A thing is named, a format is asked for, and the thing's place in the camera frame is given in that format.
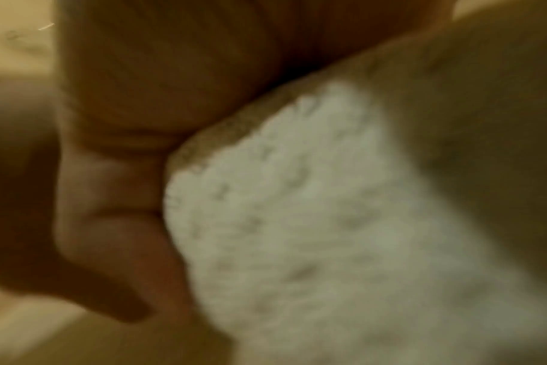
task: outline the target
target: fluffy white fur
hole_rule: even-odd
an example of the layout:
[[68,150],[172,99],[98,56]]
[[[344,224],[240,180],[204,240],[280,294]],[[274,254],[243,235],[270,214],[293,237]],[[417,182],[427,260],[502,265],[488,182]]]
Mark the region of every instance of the fluffy white fur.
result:
[[547,287],[414,168],[371,84],[325,77],[234,116],[217,127],[229,146],[173,174],[165,217],[203,312],[283,364],[502,364],[547,346]]

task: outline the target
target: beige background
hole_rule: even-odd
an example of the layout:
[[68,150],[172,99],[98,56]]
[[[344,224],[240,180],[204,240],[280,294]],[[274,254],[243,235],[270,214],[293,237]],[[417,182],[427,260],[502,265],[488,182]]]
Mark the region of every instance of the beige background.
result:
[[[462,0],[457,12],[494,1]],[[35,31],[49,24],[49,3],[0,0],[0,73],[49,73],[50,53],[43,47],[50,30]],[[12,31],[27,37],[8,42]],[[23,48],[36,44],[40,50]],[[0,293],[0,365],[226,364],[229,354],[228,343],[201,323],[178,330],[156,319],[125,327],[64,303]]]

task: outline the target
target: skin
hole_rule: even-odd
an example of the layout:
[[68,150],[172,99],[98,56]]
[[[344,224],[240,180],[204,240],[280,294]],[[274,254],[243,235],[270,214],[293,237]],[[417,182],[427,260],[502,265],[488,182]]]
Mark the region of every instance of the skin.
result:
[[169,153],[287,78],[445,23],[452,5],[57,0],[59,252],[187,317],[185,266],[160,218]]

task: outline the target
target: hand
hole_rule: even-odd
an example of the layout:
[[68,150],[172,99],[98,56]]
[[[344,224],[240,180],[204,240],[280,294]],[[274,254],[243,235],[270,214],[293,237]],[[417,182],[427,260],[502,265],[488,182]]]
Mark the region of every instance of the hand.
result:
[[450,17],[453,0],[57,0],[58,247],[177,319],[168,154],[294,70]]

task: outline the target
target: white fur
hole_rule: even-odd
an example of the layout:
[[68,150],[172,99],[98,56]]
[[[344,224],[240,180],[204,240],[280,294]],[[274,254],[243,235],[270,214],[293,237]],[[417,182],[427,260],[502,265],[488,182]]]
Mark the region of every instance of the white fur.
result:
[[322,83],[175,173],[165,216],[210,320],[280,362],[479,365],[547,345],[547,287],[414,168],[370,87]]

